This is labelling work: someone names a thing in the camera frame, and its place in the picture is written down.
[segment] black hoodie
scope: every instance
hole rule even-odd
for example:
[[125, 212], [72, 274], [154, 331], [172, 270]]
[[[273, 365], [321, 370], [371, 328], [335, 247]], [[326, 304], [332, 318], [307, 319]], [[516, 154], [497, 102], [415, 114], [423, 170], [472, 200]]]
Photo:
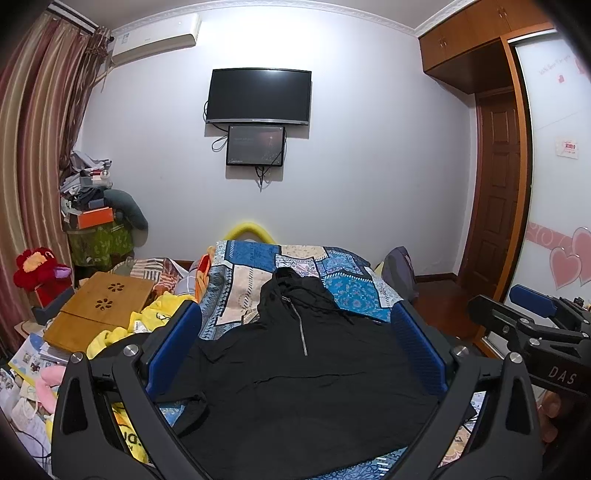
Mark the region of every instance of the black hoodie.
[[168, 395], [193, 393], [174, 429], [214, 479], [307, 479], [413, 441], [437, 399], [389, 324], [340, 310], [319, 278], [290, 268], [258, 310], [199, 340]]

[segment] blue gripper pad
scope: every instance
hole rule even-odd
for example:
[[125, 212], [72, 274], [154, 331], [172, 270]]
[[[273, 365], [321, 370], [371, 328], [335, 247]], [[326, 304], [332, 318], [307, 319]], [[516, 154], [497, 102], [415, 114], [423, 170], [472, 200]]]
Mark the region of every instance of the blue gripper pad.
[[390, 324], [425, 390], [442, 399], [447, 393], [445, 364], [402, 302], [392, 307]]
[[509, 298], [515, 305], [519, 305], [543, 318], [550, 318], [556, 314], [556, 305], [550, 297], [523, 285], [513, 287], [509, 292]]
[[184, 311], [148, 366], [146, 392], [152, 400], [166, 393], [201, 331], [201, 308], [194, 301], [186, 301], [190, 301], [191, 305]]

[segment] red stuffed toy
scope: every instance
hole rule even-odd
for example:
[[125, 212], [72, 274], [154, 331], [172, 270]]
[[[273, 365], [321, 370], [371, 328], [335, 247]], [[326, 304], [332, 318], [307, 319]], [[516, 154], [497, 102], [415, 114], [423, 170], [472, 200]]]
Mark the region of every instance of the red stuffed toy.
[[36, 291], [43, 307], [72, 285], [72, 269], [59, 264], [48, 248], [25, 250], [17, 257], [18, 270], [12, 278], [17, 287]]

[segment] heart decal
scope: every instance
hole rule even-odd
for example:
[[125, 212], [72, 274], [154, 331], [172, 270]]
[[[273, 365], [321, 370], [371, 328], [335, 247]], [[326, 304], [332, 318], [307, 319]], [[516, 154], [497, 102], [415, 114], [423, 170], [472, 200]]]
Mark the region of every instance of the heart decal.
[[591, 232], [577, 228], [573, 235], [573, 253], [581, 259], [581, 286], [591, 281]]
[[583, 265], [578, 255], [567, 255], [562, 247], [556, 247], [550, 252], [550, 270], [556, 290], [574, 282], [582, 269]]

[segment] crown molding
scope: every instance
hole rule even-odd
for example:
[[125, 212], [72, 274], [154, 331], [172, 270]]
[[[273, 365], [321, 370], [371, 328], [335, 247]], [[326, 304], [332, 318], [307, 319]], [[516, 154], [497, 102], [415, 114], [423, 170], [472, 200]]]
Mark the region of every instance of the crown molding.
[[417, 28], [414, 29], [414, 35], [416, 37], [420, 37], [427, 33], [432, 28], [436, 27], [444, 20], [451, 17], [453, 14], [459, 12], [462, 8], [467, 7], [470, 4], [473, 4], [476, 0], [453, 0], [448, 6], [443, 7], [439, 12], [433, 15], [431, 18], [428, 18], [423, 23], [421, 23]]
[[295, 8], [308, 8], [312, 10], [320, 10], [323, 12], [331, 12], [340, 15], [347, 15], [349, 17], [360, 18], [367, 20], [384, 27], [393, 28], [402, 33], [415, 36], [413, 28], [398, 23], [389, 18], [380, 17], [368, 12], [363, 12], [355, 8], [342, 7], [340, 5], [326, 4], [324, 2], [316, 2], [311, 0], [214, 0], [210, 2], [202, 2], [200, 4], [188, 5], [186, 7], [173, 8], [166, 12], [162, 12], [149, 17], [140, 18], [134, 22], [128, 23], [113, 30], [115, 37], [127, 33], [134, 28], [143, 27], [159, 20], [166, 18], [177, 17], [179, 15], [187, 15], [197, 12], [203, 12], [207, 10], [216, 10], [219, 8], [232, 8], [232, 7], [295, 7]]

